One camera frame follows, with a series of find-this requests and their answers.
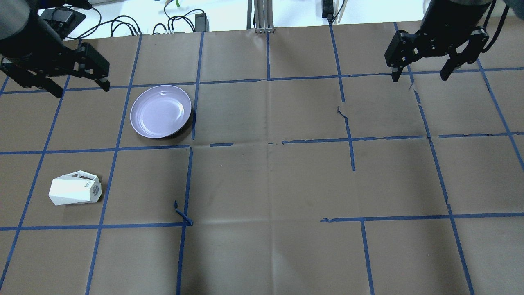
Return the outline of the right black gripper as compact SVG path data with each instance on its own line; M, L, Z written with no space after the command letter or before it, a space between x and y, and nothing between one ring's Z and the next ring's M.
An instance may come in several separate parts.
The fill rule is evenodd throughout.
M410 34L397 30L389 43L385 60L391 66L391 78L398 82L404 68L421 58L444 57L448 60L440 70L440 78L447 81L462 64L472 64L485 50L490 36L483 26L460 31L445 29L441 32L418 30Z

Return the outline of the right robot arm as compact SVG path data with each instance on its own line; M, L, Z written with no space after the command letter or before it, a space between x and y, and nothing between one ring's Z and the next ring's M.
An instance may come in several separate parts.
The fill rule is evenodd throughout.
M431 0L419 30L413 34L397 30L385 52L386 64L392 68L392 80L398 82L404 68L421 58L449 56L440 70L446 81L461 65L472 64L481 53L494 44L504 25L507 13L513 10L523 18L522 0L506 0L493 37L486 26L495 6L494 0Z

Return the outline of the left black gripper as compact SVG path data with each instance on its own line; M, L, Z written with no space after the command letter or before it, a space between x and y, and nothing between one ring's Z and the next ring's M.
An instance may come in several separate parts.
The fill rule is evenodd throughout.
M87 42L77 49L62 47L47 54L32 54L21 59L1 59L1 71L25 89L45 89L58 99L63 88L52 78L73 75L93 80L105 92L110 91L110 62Z

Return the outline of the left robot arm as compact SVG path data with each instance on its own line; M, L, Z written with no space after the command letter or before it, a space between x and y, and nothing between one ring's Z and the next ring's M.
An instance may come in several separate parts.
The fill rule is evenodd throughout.
M38 14L40 9L64 4L92 8L86 0L2 0L1 71L25 89L44 89L57 98L62 97L63 88L53 78L63 75L93 80L109 91L110 62L87 42L76 49L65 46Z

